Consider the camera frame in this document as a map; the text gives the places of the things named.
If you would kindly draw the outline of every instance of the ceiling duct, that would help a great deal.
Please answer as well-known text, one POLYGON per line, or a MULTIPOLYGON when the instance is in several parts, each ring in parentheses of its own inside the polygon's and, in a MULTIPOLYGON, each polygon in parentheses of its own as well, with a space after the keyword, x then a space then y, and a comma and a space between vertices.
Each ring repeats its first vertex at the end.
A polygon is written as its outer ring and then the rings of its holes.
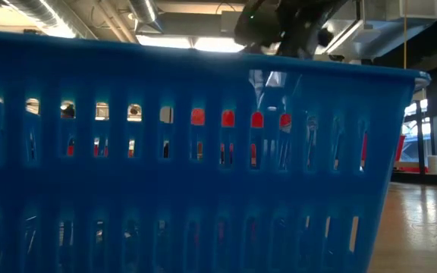
POLYGON ((158 19, 158 8, 153 0, 129 0, 129 5, 139 23, 163 33, 158 19))
POLYGON ((49 36, 97 39, 63 0, 3 0, 49 36))

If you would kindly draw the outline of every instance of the laundry basket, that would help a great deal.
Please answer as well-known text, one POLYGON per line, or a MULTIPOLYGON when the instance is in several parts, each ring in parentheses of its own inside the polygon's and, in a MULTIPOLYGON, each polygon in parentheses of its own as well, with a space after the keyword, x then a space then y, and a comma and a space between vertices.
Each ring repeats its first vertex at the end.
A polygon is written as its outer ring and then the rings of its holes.
POLYGON ((0 33, 0 272, 366 272, 428 82, 0 33))

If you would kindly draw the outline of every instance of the metal beam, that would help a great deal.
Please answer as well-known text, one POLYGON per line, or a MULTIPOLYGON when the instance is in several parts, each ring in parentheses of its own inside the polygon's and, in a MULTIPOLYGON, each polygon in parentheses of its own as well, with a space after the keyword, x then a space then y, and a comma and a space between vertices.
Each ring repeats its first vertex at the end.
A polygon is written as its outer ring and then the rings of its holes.
MULTIPOLYGON (((165 13, 159 19, 163 32, 170 36, 223 36, 221 32, 221 15, 165 13)), ((138 34, 153 35, 157 31, 144 26, 138 34)))
POLYGON ((156 1, 164 12, 190 14, 221 14, 223 11, 242 11, 244 3, 207 2, 207 1, 156 1))
POLYGON ((426 174, 424 167, 424 137, 423 137, 423 113, 421 101, 416 101, 416 123, 417 123, 417 157, 419 158, 419 170, 421 174, 426 174))

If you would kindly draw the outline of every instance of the ceiling light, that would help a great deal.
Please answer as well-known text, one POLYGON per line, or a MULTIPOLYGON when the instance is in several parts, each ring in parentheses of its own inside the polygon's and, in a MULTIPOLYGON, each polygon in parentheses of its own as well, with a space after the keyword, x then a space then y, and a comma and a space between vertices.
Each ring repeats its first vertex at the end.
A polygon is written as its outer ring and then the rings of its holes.
POLYGON ((336 40, 331 44, 328 49, 326 49, 326 53, 331 54, 337 47, 339 47, 342 43, 344 43, 350 36, 352 36, 361 26, 363 25, 363 21, 359 20, 356 22, 340 39, 336 40))
POLYGON ((202 37, 196 41, 194 48, 208 52, 239 52, 244 46, 235 43, 232 38, 202 37))
POLYGON ((191 48, 190 40, 187 37, 167 37, 167 36, 143 36, 137 35, 137 39, 143 46, 161 46, 176 49, 191 48))

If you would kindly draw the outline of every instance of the red object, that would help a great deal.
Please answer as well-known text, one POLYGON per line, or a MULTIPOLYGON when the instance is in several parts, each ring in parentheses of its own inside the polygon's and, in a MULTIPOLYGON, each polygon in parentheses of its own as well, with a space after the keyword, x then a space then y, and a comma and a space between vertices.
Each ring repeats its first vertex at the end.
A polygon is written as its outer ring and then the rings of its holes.
POLYGON ((250 144, 250 156, 256 158, 256 144, 250 144))
POLYGON ((406 136, 401 135, 399 137, 399 142, 398 142, 398 150, 395 153, 395 161, 398 162, 399 160, 401 160, 401 154, 402 154, 402 147, 404 147, 404 141, 406 140, 406 136))
POLYGON ((367 157, 367 133, 363 135, 362 160, 367 157))
POLYGON ((67 148, 67 155, 68 156, 74 156, 74 146, 73 145, 69 145, 67 148))
POLYGON ((205 124, 205 110, 200 109, 200 108, 195 108, 191 112, 191 124, 204 125, 205 124))
POLYGON ((232 110, 225 110, 222 114, 222 127, 233 127, 234 125, 234 112, 232 110))
POLYGON ((264 127, 264 117, 260 112, 255 112, 252 114, 252 128, 262 128, 264 127))
MULTIPOLYGON (((420 173, 419 167, 400 167, 399 171, 420 173)), ((427 167, 424 167, 424 172, 427 174, 429 172, 429 169, 427 167)))
MULTIPOLYGON (((395 153, 395 161, 398 162, 401 160, 402 147, 404 146, 404 141, 406 140, 406 136, 400 136, 398 141, 398 149, 395 153)), ((365 161, 367 156, 367 133, 363 135, 363 147, 362 147, 362 160, 365 161)))
POLYGON ((290 114, 283 114, 281 115, 281 119, 279 121, 280 127, 286 127, 291 125, 291 115, 290 114))

